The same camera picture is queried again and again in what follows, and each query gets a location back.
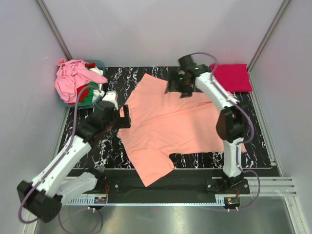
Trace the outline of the salmon orange t-shirt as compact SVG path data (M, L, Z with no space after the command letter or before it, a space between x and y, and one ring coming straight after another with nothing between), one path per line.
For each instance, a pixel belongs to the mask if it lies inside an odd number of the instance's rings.
M174 169L170 154L223 152L223 171L233 178L241 174L237 151L245 151L239 139L228 143L217 134L220 110L233 100L220 94L221 86L209 73L195 80L198 91L182 98L166 93L166 81L145 74L127 99L131 127L118 135L144 186Z

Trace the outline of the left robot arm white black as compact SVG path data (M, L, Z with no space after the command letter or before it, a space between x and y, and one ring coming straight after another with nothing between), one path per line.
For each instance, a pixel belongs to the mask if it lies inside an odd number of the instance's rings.
M88 169L71 182L62 182L75 164L92 149L98 137L110 130L130 128L128 105L123 105L121 111L123 115L115 101L100 101L85 120L74 123L72 136L53 161L32 181L23 180L18 184L18 217L22 223L27 223L22 218L22 209L48 223L71 199L87 191L100 193L104 190L104 175L96 169Z

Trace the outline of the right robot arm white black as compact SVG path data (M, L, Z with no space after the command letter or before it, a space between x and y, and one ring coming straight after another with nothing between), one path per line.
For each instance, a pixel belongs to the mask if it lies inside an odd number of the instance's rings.
M216 132L223 140L224 165L221 187L233 193L243 181L241 149L248 127L253 124L238 100L232 97L214 76L215 69L198 65L192 55L178 59L180 70L170 75L165 92L179 92L181 98L189 98L196 88L203 92L219 112Z

